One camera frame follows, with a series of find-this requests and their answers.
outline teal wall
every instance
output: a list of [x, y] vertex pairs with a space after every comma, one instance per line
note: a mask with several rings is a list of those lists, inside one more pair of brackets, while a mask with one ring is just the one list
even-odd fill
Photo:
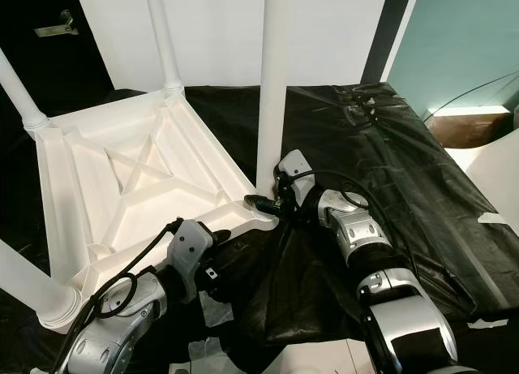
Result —
[[[519, 70], [519, 0], [417, 0], [388, 82], [423, 116], [471, 88]], [[519, 101], [519, 74], [452, 106]]]

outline black cable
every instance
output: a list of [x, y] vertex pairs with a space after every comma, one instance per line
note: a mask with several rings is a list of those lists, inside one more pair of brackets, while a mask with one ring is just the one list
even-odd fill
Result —
[[[388, 227], [387, 235], [388, 235], [389, 241], [391, 243], [395, 243], [396, 244], [397, 241], [395, 239], [395, 233], [397, 233], [398, 236], [400, 237], [401, 241], [404, 243], [405, 251], [407, 252], [407, 255], [408, 255], [409, 259], [410, 259], [411, 268], [413, 269], [414, 276], [418, 280], [420, 280], [420, 276], [419, 276], [420, 274], [418, 272], [418, 266], [416, 265], [416, 260], [414, 258], [414, 253], [411, 250], [410, 245], [407, 243], [407, 241], [401, 235], [400, 231], [398, 231], [395, 228], [395, 226], [393, 225], [392, 221], [388, 218], [388, 215], [384, 211], [384, 208], [382, 207], [380, 202], [376, 199], [376, 197], [373, 195], [373, 193], [371, 193], [367, 188], [365, 188], [357, 179], [355, 179], [353, 177], [350, 177], [348, 174], [344, 174], [344, 173], [342, 173], [340, 171], [335, 171], [335, 170], [308, 170], [308, 171], [305, 171], [303, 173], [299, 173], [299, 174], [291, 176], [290, 177], [290, 181], [293, 182], [296, 179], [300, 179], [302, 177], [306, 177], [308, 175], [313, 175], [313, 174], [327, 174], [327, 175], [334, 175], [334, 176], [337, 176], [339, 178], [342, 178], [344, 181], [341, 183], [340, 192], [341, 192], [342, 196], [345, 197], [345, 199], [348, 202], [350, 202], [354, 206], [357, 206], [358, 208], [364, 208], [364, 209], [369, 208], [369, 205], [373, 205], [375, 207], [375, 209], [376, 209], [376, 212], [378, 212], [378, 214], [382, 217], [382, 220], [384, 221], [385, 225]], [[360, 204], [358, 202], [353, 201], [350, 197], [348, 197], [348, 195], [346, 194], [346, 192], [343, 189], [343, 186], [344, 186], [345, 183], [353, 184], [361, 192], [363, 192], [365, 197], [367, 198], [368, 205]]]
[[497, 82], [498, 80], [503, 80], [504, 78], [508, 78], [509, 76], [512, 76], [516, 73], [518, 73], [519, 70], [515, 70], [514, 72], [511, 72], [510, 74], [507, 74], [507, 75], [503, 75], [503, 76], [500, 76], [499, 78], [495, 78], [494, 80], [491, 80], [489, 82], [486, 82], [485, 84], [480, 84], [479, 86], [476, 86], [475, 88], [472, 88], [471, 90], [467, 90], [466, 92], [463, 92], [462, 94], [460, 94], [459, 96], [456, 96], [454, 97], [451, 101], [443, 104], [440, 108], [438, 108], [437, 110], [435, 110], [434, 112], [432, 112], [431, 114], [429, 114], [427, 116], [427, 118], [425, 120], [423, 120], [423, 122], [425, 123], [429, 118], [431, 118], [432, 116], [434, 116], [436, 114], [436, 112], [438, 110], [442, 110], [445, 106], [447, 106], [448, 104], [452, 104], [455, 100], [457, 100], [458, 98], [462, 98], [463, 96], [466, 96], [467, 94], [470, 94], [471, 92], [475, 91], [475, 90], [478, 90], [479, 88], [484, 88], [485, 86], [488, 86], [489, 84], [493, 84], [494, 82]]
[[[149, 245], [146, 246], [145, 249], [142, 250], [140, 254], [138, 254], [124, 269], [122, 269], [119, 273], [117, 273], [114, 277], [110, 278], [105, 284], [103, 284], [102, 287], [99, 288], [99, 290], [94, 293], [90, 299], [88, 299], [87, 303], [81, 308], [81, 310], [78, 313], [78, 316], [75, 318], [74, 322], [72, 323], [68, 333], [65, 336], [65, 340], [63, 341], [63, 344], [58, 352], [58, 356], [54, 360], [54, 365], [52, 369], [50, 370], [50, 374], [55, 374], [60, 366], [63, 363], [63, 360], [66, 358], [66, 355], [68, 354], [70, 348], [72, 347], [72, 343], [74, 340], [78, 337], [81, 330], [89, 324], [95, 317], [96, 317], [96, 311], [95, 307], [96, 305], [99, 305], [98, 303], [101, 301], [101, 297], [103, 294], [106, 293], [106, 291], [112, 287], [115, 283], [117, 283], [120, 279], [129, 277], [129, 275], [133, 277], [129, 277], [132, 279], [132, 288], [133, 278], [135, 278], [134, 274], [130, 274], [130, 270], [135, 267], [136, 264], [138, 264], [164, 237], [164, 235], [167, 232], [175, 233], [179, 226], [182, 224], [183, 219], [178, 218], [176, 221], [169, 223], [164, 227], [164, 229], [150, 242]], [[125, 299], [125, 302], [129, 303], [131, 300], [131, 297]], [[101, 313], [102, 316], [109, 317], [114, 316], [114, 314], [119, 313], [122, 309], [124, 309], [126, 305], [121, 305], [116, 309], [115, 311], [107, 312], [107, 313]]]
[[110, 317], [116, 316], [119, 313], [121, 313], [124, 310], [124, 308], [128, 306], [128, 303], [130, 303], [131, 299], [133, 299], [133, 296], [135, 295], [135, 292], [137, 291], [137, 276], [132, 273], [124, 273], [119, 279], [123, 278], [129, 278], [131, 281], [130, 290], [128, 291], [128, 294], [125, 297], [125, 299], [121, 303], [119, 303], [118, 301], [118, 306], [115, 309], [107, 312], [101, 311], [103, 306], [103, 300], [98, 300], [93, 308], [94, 317], [97, 317], [98, 319], [109, 319]]

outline white wall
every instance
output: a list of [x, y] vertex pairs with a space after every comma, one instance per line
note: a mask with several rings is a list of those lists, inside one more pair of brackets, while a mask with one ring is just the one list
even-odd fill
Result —
[[[115, 88], [157, 90], [146, 0], [80, 0]], [[260, 83], [264, 0], [165, 0], [185, 85]], [[288, 84], [358, 83], [384, 0], [291, 0]]]

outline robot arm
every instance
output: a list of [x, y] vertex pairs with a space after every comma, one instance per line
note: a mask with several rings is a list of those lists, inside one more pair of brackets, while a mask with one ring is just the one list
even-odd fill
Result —
[[202, 223], [184, 220], [157, 269], [147, 268], [109, 288], [94, 307], [93, 320], [73, 341], [59, 372], [117, 374], [124, 372], [137, 341], [167, 311], [168, 302], [189, 303], [197, 296], [195, 273], [213, 244], [229, 231], [212, 233]]
[[266, 213], [310, 214], [331, 230], [355, 279], [366, 344], [378, 372], [476, 372], [457, 365], [448, 322], [370, 215], [367, 200], [318, 187], [313, 173], [294, 150], [275, 169], [276, 200], [248, 196], [246, 202]]

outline black plastic sheet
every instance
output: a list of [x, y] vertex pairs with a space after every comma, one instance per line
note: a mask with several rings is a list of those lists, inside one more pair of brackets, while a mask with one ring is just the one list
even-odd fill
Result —
[[[254, 182], [259, 88], [186, 93]], [[288, 88], [283, 154], [295, 148], [313, 168], [342, 171], [371, 190], [402, 237], [397, 247], [405, 254], [402, 240], [409, 244], [423, 286], [450, 321], [517, 310], [519, 239], [505, 225], [477, 222], [495, 210], [387, 84]], [[36, 154], [30, 142], [23, 149], [27, 159], [17, 150], [11, 163], [2, 161], [2, 172], [18, 176], [2, 175], [0, 237], [46, 271]], [[319, 175], [317, 181], [338, 185]], [[28, 187], [30, 200], [22, 198]], [[348, 271], [326, 231], [282, 221], [274, 231], [248, 232], [208, 255], [219, 273], [211, 294], [232, 303], [235, 319], [209, 332], [220, 334], [222, 347], [241, 368], [259, 372], [287, 343], [360, 337]], [[168, 362], [185, 360], [187, 342], [207, 332], [196, 308], [179, 308], [154, 327], [139, 343], [129, 371], [167, 372]], [[48, 368], [61, 340], [40, 327], [33, 312], [0, 294], [0, 372]]]
[[[187, 97], [254, 181], [259, 89], [201, 88], [188, 91]], [[302, 150], [312, 168], [344, 172], [371, 190], [384, 206], [398, 237], [409, 244], [422, 284], [448, 319], [492, 318], [519, 306], [519, 238], [506, 225], [478, 223], [482, 213], [495, 210], [389, 85], [289, 88], [283, 154], [295, 148]], [[317, 182], [337, 189], [334, 178], [318, 175]], [[283, 252], [283, 256], [274, 256], [268, 263], [268, 273], [258, 271], [248, 256], [260, 262], [255, 251], [264, 254], [254, 248], [254, 243], [260, 242], [260, 248], [266, 246], [269, 234], [243, 235], [238, 241], [246, 244], [239, 251], [230, 243], [229, 248], [215, 255], [216, 264], [219, 258], [225, 262], [223, 278], [228, 279], [222, 285], [229, 291], [228, 298], [233, 296], [232, 291], [240, 291], [235, 299], [242, 302], [246, 294], [242, 286], [266, 291], [260, 300], [269, 302], [263, 313], [265, 323], [269, 316], [280, 323], [287, 320], [286, 316], [293, 313], [291, 299], [316, 299], [324, 292], [320, 283], [303, 289], [296, 278], [292, 286], [286, 287], [291, 295], [281, 294], [278, 299], [277, 284], [265, 287], [262, 283], [266, 282], [258, 274], [270, 278], [270, 273], [275, 273], [277, 281], [291, 281], [290, 262], [302, 267], [305, 262], [322, 261], [320, 267], [341, 280], [341, 288], [347, 285], [347, 277], [341, 274], [342, 264], [335, 267], [325, 259], [339, 256], [337, 252], [330, 256], [336, 251], [334, 242], [311, 226], [304, 227], [306, 232], [301, 229], [292, 229], [285, 245], [284, 251], [295, 247], [291, 255]], [[326, 253], [318, 259], [315, 251]], [[250, 286], [254, 277], [260, 279], [255, 287]], [[328, 288], [330, 294], [337, 292], [331, 282]], [[338, 296], [346, 299], [346, 293], [335, 295], [340, 305]], [[250, 304], [256, 306], [254, 299]], [[247, 306], [243, 312], [251, 316], [250, 326], [256, 325], [260, 314]], [[308, 318], [311, 323], [330, 321], [328, 313], [312, 313]], [[264, 326], [256, 331], [250, 328], [249, 332], [265, 341], [306, 340], [299, 336], [306, 335], [308, 329], [291, 329], [289, 324], [287, 320], [286, 329]], [[319, 332], [307, 337], [312, 339], [316, 334], [323, 337]]]

